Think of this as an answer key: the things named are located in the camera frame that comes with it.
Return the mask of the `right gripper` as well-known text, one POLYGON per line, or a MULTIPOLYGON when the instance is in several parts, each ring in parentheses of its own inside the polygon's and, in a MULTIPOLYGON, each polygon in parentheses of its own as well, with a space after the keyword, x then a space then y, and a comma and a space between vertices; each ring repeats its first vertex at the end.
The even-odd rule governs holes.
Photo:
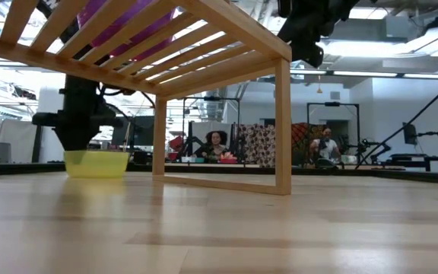
POLYGON ((285 18, 278 37, 291 42, 293 61, 304 61, 314 68, 320 67, 324 50, 314 42, 295 40, 306 37, 318 41, 321 36, 328 37, 333 32, 330 0, 278 0, 278 13, 285 18))

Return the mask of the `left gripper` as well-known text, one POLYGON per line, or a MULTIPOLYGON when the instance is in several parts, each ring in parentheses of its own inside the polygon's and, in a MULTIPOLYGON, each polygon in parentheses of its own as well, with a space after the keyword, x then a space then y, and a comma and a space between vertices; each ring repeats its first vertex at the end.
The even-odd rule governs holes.
MULTIPOLYGON (((72 113, 102 113, 106 107, 103 95, 97 93, 100 83, 72 75, 65 76, 65 111, 72 113)), ((36 126, 50 127, 64 151, 86 151, 90 140, 100 132, 101 126, 121 128, 123 121, 115 114, 92 115, 84 123, 79 136, 77 123, 64 113, 36 113, 32 118, 36 126)))

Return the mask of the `yellow plastic bowl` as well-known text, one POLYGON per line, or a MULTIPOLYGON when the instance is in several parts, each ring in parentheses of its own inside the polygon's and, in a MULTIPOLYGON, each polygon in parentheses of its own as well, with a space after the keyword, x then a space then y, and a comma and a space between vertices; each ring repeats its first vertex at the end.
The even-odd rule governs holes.
POLYGON ((67 174, 73 178, 120 178, 129 163, 123 151, 65 151, 67 174))

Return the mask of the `pink plastic bowl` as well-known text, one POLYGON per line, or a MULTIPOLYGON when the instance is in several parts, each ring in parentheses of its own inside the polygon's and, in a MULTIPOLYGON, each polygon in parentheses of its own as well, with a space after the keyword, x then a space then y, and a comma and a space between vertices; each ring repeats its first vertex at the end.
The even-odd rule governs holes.
POLYGON ((90 0, 78 14, 78 26, 94 26, 118 14, 75 54, 76 59, 100 62, 119 56, 158 32, 173 18, 175 7, 167 0, 90 0))

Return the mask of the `wooden slatted shelf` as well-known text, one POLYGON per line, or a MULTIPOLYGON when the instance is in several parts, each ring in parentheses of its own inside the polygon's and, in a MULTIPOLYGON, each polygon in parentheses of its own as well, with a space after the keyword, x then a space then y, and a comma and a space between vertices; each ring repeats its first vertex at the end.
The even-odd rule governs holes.
POLYGON ((153 94, 155 102, 153 178, 224 190, 288 195, 291 192, 290 47, 227 0, 167 0, 175 7, 170 23, 119 56, 104 56, 90 63, 75 54, 118 13, 79 30, 57 52, 49 46, 76 18, 88 0, 61 0, 30 46, 19 39, 39 0, 12 0, 0 35, 0 58, 86 78, 119 88, 153 94), (176 55, 186 61, 183 49, 222 31, 241 42, 237 54, 216 53, 199 68, 158 81, 158 59, 176 55), (171 177, 165 173, 165 122, 168 101, 200 91, 221 88, 265 75, 275 76, 275 184, 228 183, 220 180, 171 177))

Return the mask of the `black computer monitor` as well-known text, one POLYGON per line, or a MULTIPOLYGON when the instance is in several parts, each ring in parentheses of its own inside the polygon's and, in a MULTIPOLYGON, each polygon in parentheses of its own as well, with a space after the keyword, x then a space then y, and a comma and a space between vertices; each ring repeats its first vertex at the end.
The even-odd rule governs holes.
POLYGON ((135 116, 133 122, 134 145, 152 146, 154 142, 154 116, 135 116))
POLYGON ((115 127, 113 129, 113 136, 111 140, 112 145, 124 146, 129 143, 129 137, 132 134, 132 126, 127 125, 121 128, 115 127))

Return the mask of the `long ceiling light strip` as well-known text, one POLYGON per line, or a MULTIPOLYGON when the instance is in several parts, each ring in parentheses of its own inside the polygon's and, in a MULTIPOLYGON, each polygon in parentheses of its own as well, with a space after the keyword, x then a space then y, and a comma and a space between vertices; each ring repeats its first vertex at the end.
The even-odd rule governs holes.
POLYGON ((357 72, 357 71, 336 71, 336 70, 314 70, 314 69, 291 69, 290 73, 292 75, 438 80, 438 73, 357 72))

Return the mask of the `white partition panel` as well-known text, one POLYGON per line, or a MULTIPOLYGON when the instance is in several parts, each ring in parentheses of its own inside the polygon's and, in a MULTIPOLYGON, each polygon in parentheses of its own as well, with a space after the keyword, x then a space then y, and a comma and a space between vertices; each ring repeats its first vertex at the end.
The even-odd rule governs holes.
POLYGON ((37 127, 31 122, 15 119, 0 120, 0 142, 11 144, 11 162, 30 163, 37 127))

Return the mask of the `orange patterned cloth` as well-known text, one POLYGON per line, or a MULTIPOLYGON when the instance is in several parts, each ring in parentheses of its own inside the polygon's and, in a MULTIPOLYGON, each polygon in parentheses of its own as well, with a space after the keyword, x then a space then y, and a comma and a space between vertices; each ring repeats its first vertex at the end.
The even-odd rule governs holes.
POLYGON ((294 123, 291 125, 292 165, 302 166, 310 158, 312 140, 322 137, 323 125, 294 123))

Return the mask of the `person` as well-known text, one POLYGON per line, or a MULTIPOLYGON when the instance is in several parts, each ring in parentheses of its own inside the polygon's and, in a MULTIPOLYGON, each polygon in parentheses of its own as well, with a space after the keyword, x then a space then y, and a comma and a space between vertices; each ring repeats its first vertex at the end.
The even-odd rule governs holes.
POLYGON ((330 128, 325 128, 319 139, 311 141, 309 152, 313 161, 324 158, 333 162, 339 162, 341 159, 341 152, 336 141, 332 138, 330 128))
POLYGON ((200 147, 194 156, 204 158, 207 162, 218 162, 221 155, 228 152, 226 147, 227 133, 225 131, 211 131, 206 135, 206 143, 200 147))

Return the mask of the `circle patterned cloth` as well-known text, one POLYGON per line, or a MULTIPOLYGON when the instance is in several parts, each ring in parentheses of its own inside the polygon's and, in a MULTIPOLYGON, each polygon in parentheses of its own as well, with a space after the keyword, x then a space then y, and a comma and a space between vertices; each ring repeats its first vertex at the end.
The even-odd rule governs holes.
POLYGON ((240 126, 240 136, 246 141, 245 161, 260 167, 275 166, 275 127, 252 124, 240 126))

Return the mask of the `small black monitor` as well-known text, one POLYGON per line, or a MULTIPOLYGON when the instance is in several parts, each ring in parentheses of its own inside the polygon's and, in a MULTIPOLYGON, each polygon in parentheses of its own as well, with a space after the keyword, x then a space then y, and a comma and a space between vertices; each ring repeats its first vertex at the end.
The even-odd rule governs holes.
POLYGON ((417 145, 417 130, 411 123, 402 123, 405 144, 417 145))

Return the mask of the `black metal frame stand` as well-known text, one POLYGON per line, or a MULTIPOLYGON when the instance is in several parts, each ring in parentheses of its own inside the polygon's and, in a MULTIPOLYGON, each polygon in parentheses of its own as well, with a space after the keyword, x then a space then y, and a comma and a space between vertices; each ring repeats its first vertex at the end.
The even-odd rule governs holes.
POLYGON ((237 152, 239 140, 240 140, 240 99, 232 98, 232 97, 219 97, 214 95, 209 95, 205 97, 183 97, 182 101, 182 147, 179 151, 179 158, 182 156, 190 156, 195 150, 193 149, 193 144, 198 143, 199 146, 202 146, 202 141, 197 139, 192 132, 189 132, 187 138, 185 135, 185 118, 186 115, 189 114, 189 107, 186 107, 186 101, 193 100, 192 104, 194 104, 197 100, 216 102, 216 101, 235 101, 236 102, 236 113, 237 113, 237 121, 231 126, 231 132, 229 135, 230 146, 229 149, 232 152, 237 152))
POLYGON ((345 104, 345 103, 340 103, 337 101, 330 101, 330 102, 325 102, 325 103, 307 103, 306 104, 306 122, 308 124, 310 124, 310 107, 311 106, 324 106, 324 107, 340 107, 340 106, 344 106, 344 107, 355 107, 356 108, 356 113, 354 114, 356 117, 356 124, 357 124, 357 144, 353 145, 353 146, 358 146, 360 144, 361 141, 361 137, 360 137, 360 105, 359 104, 345 104))

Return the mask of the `black table border rail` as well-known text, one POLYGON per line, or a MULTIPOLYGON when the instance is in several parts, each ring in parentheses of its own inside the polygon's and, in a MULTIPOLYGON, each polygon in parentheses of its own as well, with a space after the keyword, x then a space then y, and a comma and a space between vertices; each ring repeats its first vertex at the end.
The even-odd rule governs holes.
MULTIPOLYGON (((61 172, 65 170, 63 163, 48 164, 0 164, 0 175, 11 174, 38 174, 49 172, 61 172)), ((244 167, 235 164, 227 167, 221 164, 214 164, 210 167, 201 167, 197 164, 180 166, 172 164, 165 167, 166 172, 185 174, 241 174, 241 175, 272 175, 273 168, 266 167, 244 167)), ((352 170, 352 169, 301 169, 294 168, 293 175, 302 176, 340 176, 340 177, 379 177, 396 180, 410 180, 424 183, 438 183, 438 173, 401 171, 401 170, 352 170)))

